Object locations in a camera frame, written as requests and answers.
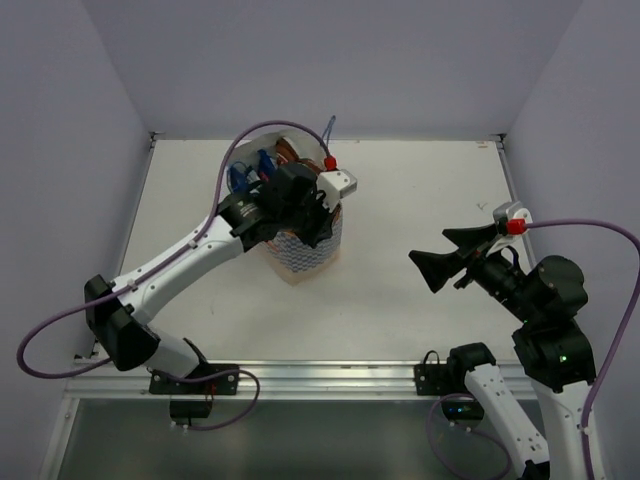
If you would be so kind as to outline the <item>blue white snack bag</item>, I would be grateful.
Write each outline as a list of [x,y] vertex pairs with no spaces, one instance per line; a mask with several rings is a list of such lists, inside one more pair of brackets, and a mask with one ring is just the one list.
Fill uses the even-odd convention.
[[231,193],[248,191],[259,181],[267,181],[276,170],[272,156],[259,149],[247,160],[233,162],[227,169],[227,187]]

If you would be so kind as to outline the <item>blue patterned paper bag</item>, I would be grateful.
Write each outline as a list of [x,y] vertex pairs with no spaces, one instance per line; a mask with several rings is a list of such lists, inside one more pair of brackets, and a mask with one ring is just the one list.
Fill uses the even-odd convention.
[[319,164],[321,173],[340,169],[329,149],[328,131],[318,134],[307,126],[287,120],[259,122],[240,133],[223,157],[217,187],[219,190],[226,190],[228,194],[218,198],[216,211],[224,215],[227,222],[236,229],[247,248],[261,249],[276,273],[284,281],[296,284],[318,275],[338,258],[343,231],[344,199],[333,211],[330,210],[333,213],[331,237],[320,242],[316,248],[311,248],[290,232],[276,232],[269,223],[257,205],[259,188],[266,181],[256,182],[248,191],[237,193],[231,193],[226,182],[228,167],[235,161],[247,160],[259,149],[265,149],[276,164],[275,144],[281,137],[288,138],[296,145],[300,154]]

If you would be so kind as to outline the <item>brown cassava chips bag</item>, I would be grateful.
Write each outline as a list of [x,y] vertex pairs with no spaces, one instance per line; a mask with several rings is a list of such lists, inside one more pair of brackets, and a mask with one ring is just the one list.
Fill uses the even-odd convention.
[[296,149],[296,145],[286,137],[281,137],[276,141],[275,152],[276,165],[278,167],[289,163],[299,163],[307,166],[316,174],[322,172],[322,168],[319,164],[314,162],[311,158],[300,154]]

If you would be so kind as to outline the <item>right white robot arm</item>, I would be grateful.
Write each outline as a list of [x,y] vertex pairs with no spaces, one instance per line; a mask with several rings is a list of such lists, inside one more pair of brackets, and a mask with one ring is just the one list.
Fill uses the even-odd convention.
[[445,401],[460,395],[478,402],[521,479],[604,479],[592,416],[600,377],[591,344],[576,321],[588,301],[582,270],[551,255],[524,272],[517,253],[503,255],[515,237],[534,227],[518,218],[446,229],[443,235],[454,251],[413,250],[409,257],[432,292],[449,280],[457,289],[477,284],[520,321],[512,335],[514,351],[534,389],[545,429],[539,431],[508,392],[495,356],[481,342],[452,348],[443,364],[416,366],[416,387],[429,386]]

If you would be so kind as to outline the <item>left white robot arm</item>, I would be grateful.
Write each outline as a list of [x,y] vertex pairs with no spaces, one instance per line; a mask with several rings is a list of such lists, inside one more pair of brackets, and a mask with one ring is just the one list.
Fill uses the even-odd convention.
[[146,366],[185,392],[201,390],[208,379],[204,355],[192,341],[152,328],[152,320],[203,275],[281,231],[310,247],[328,239],[351,187],[351,177],[339,170],[317,174],[289,163],[227,195],[191,237],[112,281],[90,279],[84,287],[90,330],[118,370]]

